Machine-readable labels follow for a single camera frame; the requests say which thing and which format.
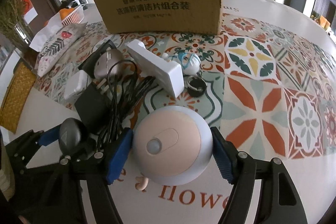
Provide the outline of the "round pink night light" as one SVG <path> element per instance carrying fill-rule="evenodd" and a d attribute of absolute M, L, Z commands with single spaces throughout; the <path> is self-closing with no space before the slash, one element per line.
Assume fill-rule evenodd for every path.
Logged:
<path fill-rule="evenodd" d="M 133 137 L 133 154 L 141 176 L 137 190 L 149 181 L 176 186 L 191 182 L 207 168 L 213 136 L 207 122 L 194 110 L 166 106 L 147 115 Z"/>

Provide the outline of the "black power adapter with cable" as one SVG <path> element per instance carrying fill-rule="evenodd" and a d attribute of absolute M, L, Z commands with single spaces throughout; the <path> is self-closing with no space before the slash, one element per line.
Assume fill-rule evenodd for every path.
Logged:
<path fill-rule="evenodd" d="M 92 83 L 75 102 L 81 121 L 97 137 L 96 151 L 107 151 L 121 138 L 123 121 L 140 104 L 156 78 L 140 77 L 138 66 L 130 59 L 112 65 L 106 77 L 107 91 Z"/>

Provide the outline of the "white power strip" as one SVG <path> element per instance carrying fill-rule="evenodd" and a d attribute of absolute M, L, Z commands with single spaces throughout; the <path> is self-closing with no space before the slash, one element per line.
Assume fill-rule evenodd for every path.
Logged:
<path fill-rule="evenodd" d="M 147 76 L 154 76 L 157 83 L 170 96 L 177 98 L 184 90 L 182 67 L 175 61 L 166 61 L 145 48 L 135 39 L 127 44 L 127 51 Z"/>

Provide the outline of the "white square charger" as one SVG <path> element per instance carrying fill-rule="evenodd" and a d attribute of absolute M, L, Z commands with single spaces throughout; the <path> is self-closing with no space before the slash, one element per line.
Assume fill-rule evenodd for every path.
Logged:
<path fill-rule="evenodd" d="M 68 79 L 64 90 L 64 99 L 69 100 L 82 93 L 91 82 L 91 77 L 85 71 L 79 70 Z"/>

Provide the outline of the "colourful patterned table runner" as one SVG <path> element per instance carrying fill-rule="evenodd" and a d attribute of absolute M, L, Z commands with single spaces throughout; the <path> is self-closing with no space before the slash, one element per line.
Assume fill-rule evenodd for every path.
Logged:
<path fill-rule="evenodd" d="M 185 106 L 218 126 L 252 156 L 302 159 L 335 153 L 335 46 L 311 42 L 273 24 L 225 14 L 219 35 L 135 32 L 111 35 L 102 22 L 86 27 L 34 87 L 73 110 L 66 82 L 103 42 L 111 40 L 126 59 L 127 44 L 140 40 L 156 55 L 197 55 L 207 85 L 195 98 L 160 86 L 147 93 L 127 119 L 129 125 L 163 106 Z"/>

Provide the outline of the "silver computer mouse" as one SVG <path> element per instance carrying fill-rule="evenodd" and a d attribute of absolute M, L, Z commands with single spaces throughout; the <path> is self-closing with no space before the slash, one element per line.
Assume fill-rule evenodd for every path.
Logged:
<path fill-rule="evenodd" d="M 123 60 L 123 54 L 117 49 L 111 49 L 103 53 L 94 66 L 95 79 L 107 78 L 110 68 L 121 60 Z"/>

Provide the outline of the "patterned fabric tissue pouch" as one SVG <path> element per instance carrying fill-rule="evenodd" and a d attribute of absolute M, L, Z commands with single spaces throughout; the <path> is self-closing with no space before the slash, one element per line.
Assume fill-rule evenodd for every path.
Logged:
<path fill-rule="evenodd" d="M 52 35 L 37 56 L 35 70 L 38 77 L 46 75 L 60 57 L 84 34 L 87 23 L 71 23 Z"/>

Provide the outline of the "white basket of oranges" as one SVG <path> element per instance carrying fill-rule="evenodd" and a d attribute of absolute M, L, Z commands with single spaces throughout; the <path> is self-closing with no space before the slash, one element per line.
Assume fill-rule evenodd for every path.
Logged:
<path fill-rule="evenodd" d="M 72 23 L 81 23 L 84 20 L 83 5 L 75 8 L 61 9 L 59 11 L 59 15 L 63 26 L 67 26 Z"/>

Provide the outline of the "blue white figurine keychain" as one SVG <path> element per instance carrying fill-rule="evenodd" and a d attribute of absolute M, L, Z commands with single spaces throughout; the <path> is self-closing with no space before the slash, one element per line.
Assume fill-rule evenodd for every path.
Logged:
<path fill-rule="evenodd" d="M 182 67 L 182 72 L 187 76 L 197 76 L 201 71 L 201 60 L 195 53 L 177 53 L 168 55 L 166 52 L 161 56 L 166 61 L 175 61 Z"/>

